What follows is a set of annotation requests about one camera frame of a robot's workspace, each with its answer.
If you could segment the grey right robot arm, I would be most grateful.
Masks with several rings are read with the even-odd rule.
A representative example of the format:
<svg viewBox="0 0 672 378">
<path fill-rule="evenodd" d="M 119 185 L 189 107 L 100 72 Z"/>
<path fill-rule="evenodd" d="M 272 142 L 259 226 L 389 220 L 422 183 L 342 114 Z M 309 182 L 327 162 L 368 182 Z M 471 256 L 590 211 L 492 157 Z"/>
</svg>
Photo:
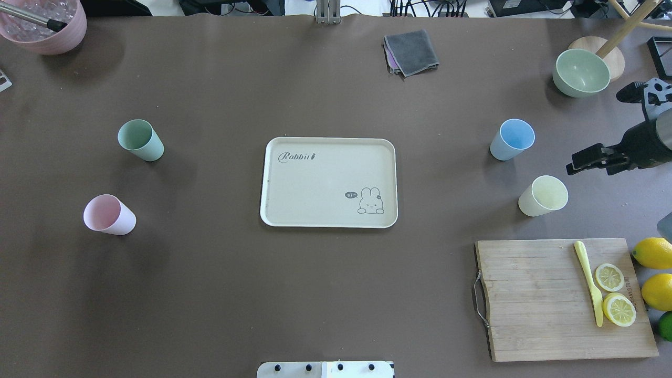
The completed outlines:
<svg viewBox="0 0 672 378">
<path fill-rule="evenodd" d="M 647 169 L 671 160 L 671 110 L 655 120 L 644 121 L 628 129 L 619 144 L 596 143 L 572 155 L 566 166 L 568 175 L 600 168 L 608 175 L 633 169 Z"/>
</svg>

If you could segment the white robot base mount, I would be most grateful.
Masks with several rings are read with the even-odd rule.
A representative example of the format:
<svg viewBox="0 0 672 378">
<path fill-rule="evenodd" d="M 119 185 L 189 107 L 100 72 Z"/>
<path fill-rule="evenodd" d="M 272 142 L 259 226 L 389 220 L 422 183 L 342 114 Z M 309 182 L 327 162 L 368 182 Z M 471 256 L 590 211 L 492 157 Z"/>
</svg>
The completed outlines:
<svg viewBox="0 0 672 378">
<path fill-rule="evenodd" d="M 257 377 L 394 377 L 388 361 L 299 361 L 267 362 L 257 369 Z"/>
</svg>

